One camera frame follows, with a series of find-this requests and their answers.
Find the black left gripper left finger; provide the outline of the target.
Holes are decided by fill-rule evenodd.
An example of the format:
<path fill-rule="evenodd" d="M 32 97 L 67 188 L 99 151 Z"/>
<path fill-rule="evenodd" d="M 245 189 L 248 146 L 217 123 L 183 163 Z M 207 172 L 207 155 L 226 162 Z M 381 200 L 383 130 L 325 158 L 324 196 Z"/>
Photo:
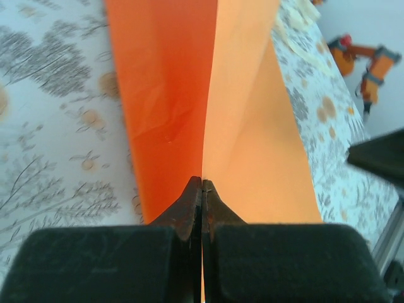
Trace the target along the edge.
<path fill-rule="evenodd" d="M 201 303 L 201 193 L 190 178 L 148 225 L 35 231 L 0 303 Z"/>

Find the floral patterned tablecloth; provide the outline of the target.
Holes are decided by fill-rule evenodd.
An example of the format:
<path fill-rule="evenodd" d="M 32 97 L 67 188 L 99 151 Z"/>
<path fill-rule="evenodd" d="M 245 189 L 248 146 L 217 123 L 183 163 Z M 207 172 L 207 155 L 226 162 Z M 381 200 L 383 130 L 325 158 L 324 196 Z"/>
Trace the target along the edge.
<path fill-rule="evenodd" d="M 368 135 L 332 56 L 326 76 L 272 37 L 321 217 L 373 252 L 398 192 L 345 162 Z M 34 230 L 142 222 L 104 0 L 0 0 L 0 286 Z"/>

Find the aluminium side rail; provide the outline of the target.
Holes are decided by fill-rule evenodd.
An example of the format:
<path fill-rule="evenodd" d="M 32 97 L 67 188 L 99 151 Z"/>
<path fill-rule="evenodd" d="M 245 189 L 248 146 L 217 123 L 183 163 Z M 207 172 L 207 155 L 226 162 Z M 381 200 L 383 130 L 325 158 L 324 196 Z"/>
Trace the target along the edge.
<path fill-rule="evenodd" d="M 372 255 L 391 303 L 404 303 L 404 196 L 400 196 Z"/>

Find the cream printed ribbon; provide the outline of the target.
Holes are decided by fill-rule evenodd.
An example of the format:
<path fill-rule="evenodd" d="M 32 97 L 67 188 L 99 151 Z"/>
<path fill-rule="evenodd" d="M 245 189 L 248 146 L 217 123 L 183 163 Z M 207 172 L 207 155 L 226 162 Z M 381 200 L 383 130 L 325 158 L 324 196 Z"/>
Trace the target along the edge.
<path fill-rule="evenodd" d="M 309 39 L 307 44 L 297 39 L 298 34 L 308 37 L 320 16 L 311 0 L 280 0 L 273 30 L 297 56 L 326 76 L 333 76 L 331 54 L 324 38 Z"/>

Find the orange wrapping paper sheet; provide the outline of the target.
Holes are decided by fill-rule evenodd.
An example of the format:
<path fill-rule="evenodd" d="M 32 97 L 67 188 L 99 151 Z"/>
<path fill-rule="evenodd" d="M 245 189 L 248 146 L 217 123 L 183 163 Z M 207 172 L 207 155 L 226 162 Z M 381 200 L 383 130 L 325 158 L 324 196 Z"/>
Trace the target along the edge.
<path fill-rule="evenodd" d="M 193 177 L 249 223 L 319 223 L 275 54 L 280 0 L 105 0 L 143 218 Z"/>

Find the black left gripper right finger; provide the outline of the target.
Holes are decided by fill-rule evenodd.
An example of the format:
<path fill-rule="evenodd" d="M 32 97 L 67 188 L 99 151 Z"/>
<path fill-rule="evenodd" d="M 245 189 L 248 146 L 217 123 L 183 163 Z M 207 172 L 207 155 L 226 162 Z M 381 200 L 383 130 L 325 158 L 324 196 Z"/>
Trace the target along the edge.
<path fill-rule="evenodd" d="M 202 183 L 206 303 L 390 303 L 364 238 L 342 224 L 248 224 Z"/>

